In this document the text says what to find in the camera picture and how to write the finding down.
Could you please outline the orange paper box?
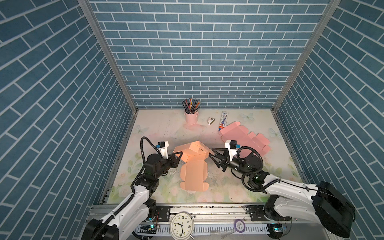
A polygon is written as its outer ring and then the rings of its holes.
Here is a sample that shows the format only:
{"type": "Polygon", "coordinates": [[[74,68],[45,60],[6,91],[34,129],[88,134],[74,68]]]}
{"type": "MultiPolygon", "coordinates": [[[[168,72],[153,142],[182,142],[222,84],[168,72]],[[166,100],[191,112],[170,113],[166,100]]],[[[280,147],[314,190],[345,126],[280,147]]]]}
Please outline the orange paper box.
{"type": "Polygon", "coordinates": [[[209,188],[208,164],[205,161],[213,152],[200,141],[177,146],[174,153],[183,152],[181,160],[181,188],[185,191],[205,192],[209,188]]]}

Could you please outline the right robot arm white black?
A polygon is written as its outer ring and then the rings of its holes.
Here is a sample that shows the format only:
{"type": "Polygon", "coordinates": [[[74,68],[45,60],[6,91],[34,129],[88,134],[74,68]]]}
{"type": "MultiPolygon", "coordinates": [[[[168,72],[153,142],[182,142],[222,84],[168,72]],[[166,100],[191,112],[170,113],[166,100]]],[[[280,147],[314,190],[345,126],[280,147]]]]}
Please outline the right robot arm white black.
{"type": "Polygon", "coordinates": [[[298,218],[318,223],[338,237],[350,237],[356,209],[332,184],[300,184],[263,171],[262,156],[251,147],[213,148],[209,157],[219,169],[239,173],[248,191],[269,195],[263,208],[268,220],[298,218]]]}

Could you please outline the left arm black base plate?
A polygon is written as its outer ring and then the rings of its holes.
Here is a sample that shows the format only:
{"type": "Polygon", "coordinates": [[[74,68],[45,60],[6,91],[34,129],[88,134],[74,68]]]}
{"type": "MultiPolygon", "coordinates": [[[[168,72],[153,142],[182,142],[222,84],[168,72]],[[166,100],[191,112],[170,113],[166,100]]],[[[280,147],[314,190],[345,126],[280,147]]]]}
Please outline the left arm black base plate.
{"type": "Polygon", "coordinates": [[[151,222],[168,222],[170,220],[171,206],[160,205],[150,208],[149,219],[151,222]]]}

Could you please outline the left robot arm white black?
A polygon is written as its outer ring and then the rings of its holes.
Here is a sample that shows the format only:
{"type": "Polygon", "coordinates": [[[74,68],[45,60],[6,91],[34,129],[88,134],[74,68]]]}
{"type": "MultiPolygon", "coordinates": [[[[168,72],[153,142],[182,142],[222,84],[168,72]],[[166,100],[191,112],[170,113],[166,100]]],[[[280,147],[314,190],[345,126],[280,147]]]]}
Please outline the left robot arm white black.
{"type": "Polygon", "coordinates": [[[134,189],[131,195],[100,220],[91,219],[81,239],[126,240],[140,223],[153,220],[156,200],[151,196],[159,186],[159,177],[177,168],[182,156],[182,152],[169,154],[167,159],[159,154],[149,155],[144,170],[131,184],[134,189]]]}

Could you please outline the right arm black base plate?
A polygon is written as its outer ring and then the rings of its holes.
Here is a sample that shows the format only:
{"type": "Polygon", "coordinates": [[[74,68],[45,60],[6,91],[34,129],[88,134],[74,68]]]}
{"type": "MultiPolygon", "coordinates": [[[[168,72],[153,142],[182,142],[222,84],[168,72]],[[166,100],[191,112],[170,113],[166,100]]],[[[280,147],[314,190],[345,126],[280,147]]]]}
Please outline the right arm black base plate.
{"type": "Polygon", "coordinates": [[[248,205],[246,211],[249,213],[252,222],[269,221],[265,216],[264,205],[248,205]]]}

